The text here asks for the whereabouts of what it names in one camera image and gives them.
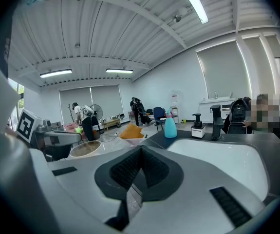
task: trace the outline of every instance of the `standing fan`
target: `standing fan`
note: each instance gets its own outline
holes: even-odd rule
[[[100,125],[99,125],[99,120],[101,120],[101,118],[103,117],[103,110],[102,110],[102,108],[99,105],[96,105],[96,104],[93,104],[90,107],[94,111],[94,114],[91,115],[92,126],[97,125],[97,127],[99,129],[99,133],[103,134],[104,131],[103,132],[101,131]]]
[[[94,116],[96,117],[96,119],[98,121],[101,120],[101,118],[103,117],[103,110],[102,110],[102,108],[99,105],[97,105],[97,104],[93,104],[90,107],[93,109]]]

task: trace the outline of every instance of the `ceiling light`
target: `ceiling light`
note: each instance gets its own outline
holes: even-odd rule
[[[59,70],[59,71],[44,73],[44,74],[41,74],[40,77],[41,78],[47,78],[47,77],[50,77],[50,76],[58,76],[58,75],[71,74],[71,73],[72,73],[71,69],[65,69],[65,70]]]
[[[108,69],[106,70],[106,73],[125,73],[125,74],[132,74],[132,73],[133,73],[133,70],[108,68]]]
[[[194,7],[202,24],[208,22],[208,17],[206,15],[206,12],[205,12],[204,7],[202,6],[202,3],[200,2],[200,0],[189,0],[189,2]]]

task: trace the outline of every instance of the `green object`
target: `green object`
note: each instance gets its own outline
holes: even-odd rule
[[[78,134],[82,134],[82,132],[83,132],[83,129],[80,127],[75,128],[75,130],[76,130],[76,133],[78,133]]]

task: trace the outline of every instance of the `ceiling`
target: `ceiling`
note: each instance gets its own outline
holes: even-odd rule
[[[264,0],[201,0],[209,22],[188,0],[49,0],[20,4],[14,15],[9,77],[36,87],[83,79],[135,80],[161,62],[217,35],[280,27]],[[71,68],[70,75],[39,74]],[[133,74],[106,73],[125,68]]]

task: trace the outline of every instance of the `sink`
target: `sink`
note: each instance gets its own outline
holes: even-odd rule
[[[180,139],[168,151],[206,161],[250,189],[261,201],[268,193],[263,162],[251,146]]]

